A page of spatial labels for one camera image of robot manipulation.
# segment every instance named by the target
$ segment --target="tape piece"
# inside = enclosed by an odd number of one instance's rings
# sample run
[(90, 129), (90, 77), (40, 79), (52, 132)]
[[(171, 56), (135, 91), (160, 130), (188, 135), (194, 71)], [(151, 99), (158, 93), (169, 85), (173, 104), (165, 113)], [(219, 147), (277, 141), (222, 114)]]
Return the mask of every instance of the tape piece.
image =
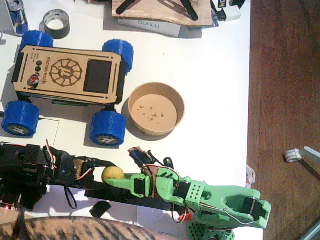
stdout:
[[(48, 24), (54, 20), (60, 20), (63, 23), (63, 27), (60, 29), (50, 28)], [(43, 23), (45, 32), (49, 34), (53, 39), (63, 39), (70, 32), (69, 15), (61, 9), (48, 11), (43, 17)]]

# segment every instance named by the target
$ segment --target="white tabletop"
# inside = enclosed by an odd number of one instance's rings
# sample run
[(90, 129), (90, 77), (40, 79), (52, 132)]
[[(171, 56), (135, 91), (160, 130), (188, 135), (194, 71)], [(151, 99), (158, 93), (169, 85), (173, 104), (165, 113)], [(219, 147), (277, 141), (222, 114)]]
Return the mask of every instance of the white tabletop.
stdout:
[[(134, 47), (133, 69), (125, 78), (123, 102), (116, 106), (128, 117), (127, 105), (131, 92), (146, 82), (162, 82), (175, 88), (185, 102), (181, 124), (165, 138), (140, 133), (127, 119), (124, 144), (119, 149), (106, 149), (90, 142), (91, 117), (101, 107), (51, 105), (50, 101), (32, 99), (40, 108), (41, 117), (33, 139), (13, 138), (0, 131), (0, 140), (32, 143), (43, 146), (48, 138), (51, 146), (71, 155), (88, 156), (111, 161), (125, 173), (137, 173), (138, 167), (127, 152), (140, 146), (158, 158), (171, 157), (174, 168), (182, 177), (205, 181), (214, 186), (246, 186), (250, 9), (247, 0), (239, 20), (220, 22), (220, 27), (202, 30), (200, 39), (178, 39), (156, 33), (103, 30), (104, 4), (86, 4), (77, 0), (24, 0), (31, 30), (38, 30), (44, 14), (63, 9), (70, 17), (71, 31), (67, 37), (54, 41), (55, 47), (102, 50), (104, 42), (122, 39)], [(16, 100), (11, 81), (17, 46), (21, 38), (5, 34), (6, 45), (0, 45), (0, 111), (7, 102)], [(95, 170), (101, 181), (102, 168)], [(72, 190), (78, 209), (71, 211), (65, 193), (59, 186), (35, 206), (35, 217), (91, 216), (98, 199), (84, 197), (84, 191)], [(102, 217), (137, 224), (158, 232), (185, 238), (185, 224), (174, 224), (168, 212), (127, 204), (111, 203)], [(251, 227), (236, 229), (236, 240), (263, 239), (263, 231)]]

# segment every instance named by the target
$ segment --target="robotic arm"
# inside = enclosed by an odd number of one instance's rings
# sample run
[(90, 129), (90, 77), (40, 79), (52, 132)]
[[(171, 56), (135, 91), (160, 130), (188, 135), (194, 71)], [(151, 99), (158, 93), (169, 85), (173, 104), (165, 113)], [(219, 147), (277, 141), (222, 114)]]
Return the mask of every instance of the robotic arm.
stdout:
[(185, 207), (194, 212), (188, 227), (190, 239), (234, 239), (233, 229), (250, 226), (267, 227), (271, 205), (260, 200), (257, 190), (239, 186), (211, 186), (205, 182), (182, 178), (169, 164), (159, 162), (151, 152), (140, 148), (129, 150), (130, 156), (141, 168), (141, 173), (124, 174), (123, 179), (104, 179), (115, 188), (126, 189), (138, 198), (160, 196), (165, 202)]

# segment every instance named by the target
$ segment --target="small ball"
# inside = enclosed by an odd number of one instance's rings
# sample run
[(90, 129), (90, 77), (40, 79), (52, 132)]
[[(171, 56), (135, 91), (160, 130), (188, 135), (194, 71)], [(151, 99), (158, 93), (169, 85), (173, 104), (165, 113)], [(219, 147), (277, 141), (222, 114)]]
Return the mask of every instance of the small ball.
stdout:
[(109, 166), (103, 170), (102, 181), (105, 183), (107, 179), (124, 179), (124, 171), (117, 166)]

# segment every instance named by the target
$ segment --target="black tape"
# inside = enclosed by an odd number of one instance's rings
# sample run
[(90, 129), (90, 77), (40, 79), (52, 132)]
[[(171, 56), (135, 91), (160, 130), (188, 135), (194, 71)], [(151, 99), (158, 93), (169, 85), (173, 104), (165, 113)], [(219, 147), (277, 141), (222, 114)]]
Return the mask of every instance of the black tape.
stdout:
[(94, 207), (90, 210), (92, 217), (101, 218), (106, 211), (111, 208), (111, 205), (107, 201), (99, 201)]
[[(51, 29), (50, 27), (48, 27), (48, 24), (54, 20), (60, 20), (63, 23), (63, 28)], [(70, 32), (69, 15), (61, 9), (48, 11), (43, 17), (43, 23), (45, 32), (49, 34), (53, 39), (63, 39)]]

